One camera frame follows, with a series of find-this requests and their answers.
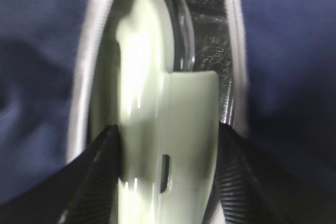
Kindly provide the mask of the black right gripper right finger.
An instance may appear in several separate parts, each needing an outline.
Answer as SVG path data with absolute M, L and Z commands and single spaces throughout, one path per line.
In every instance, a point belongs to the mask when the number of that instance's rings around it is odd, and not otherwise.
M 226 223 L 335 223 L 335 194 L 292 176 L 223 123 L 214 187 Z

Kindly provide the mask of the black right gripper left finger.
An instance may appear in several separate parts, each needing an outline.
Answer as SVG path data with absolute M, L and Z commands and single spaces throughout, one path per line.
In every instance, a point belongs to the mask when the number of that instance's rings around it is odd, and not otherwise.
M 113 223 L 113 199 L 121 174 L 122 144 L 117 125 L 107 126 L 95 142 L 101 145 L 74 198 L 58 223 Z

